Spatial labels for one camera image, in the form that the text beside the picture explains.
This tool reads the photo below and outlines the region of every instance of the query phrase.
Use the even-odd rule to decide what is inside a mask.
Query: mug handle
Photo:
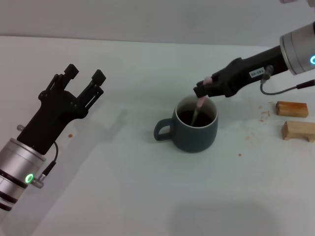
[[[165,134],[159,134],[160,130],[166,126],[169,126],[173,123],[173,119],[172,118],[169,118],[169,119],[162,119],[160,120],[157,124],[156,124],[156,127],[154,128],[154,132],[153,132],[153,135],[154,135],[154,138],[157,140],[157,141],[164,141],[164,140],[169,140],[171,139],[171,133],[168,132],[168,133],[165,133]]]

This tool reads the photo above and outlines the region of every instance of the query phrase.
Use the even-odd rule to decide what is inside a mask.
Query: green indicator light
[[[28,176],[26,176],[26,177],[25,177],[25,182],[26,182],[26,183],[31,182],[31,181],[32,181],[32,179],[33,179],[33,177],[34,177],[34,175],[33,175],[33,174],[29,174]]]

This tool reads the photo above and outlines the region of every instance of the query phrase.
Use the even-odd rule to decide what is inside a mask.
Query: metal cylinder
[[[15,140],[0,151],[0,208],[10,211],[46,161],[39,152]]]
[[[280,46],[293,75],[315,69],[315,22],[283,35]]]

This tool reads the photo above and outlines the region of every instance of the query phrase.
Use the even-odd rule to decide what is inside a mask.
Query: wooden piece
[[[286,121],[282,127],[284,140],[306,138],[309,142],[315,141],[315,123],[301,121]]]
[[[277,115],[285,117],[302,117],[309,115],[306,103],[277,102]]]

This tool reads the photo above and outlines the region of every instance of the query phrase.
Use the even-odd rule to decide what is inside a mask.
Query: white wall
[[[274,46],[315,20],[306,0],[2,0],[0,35]]]

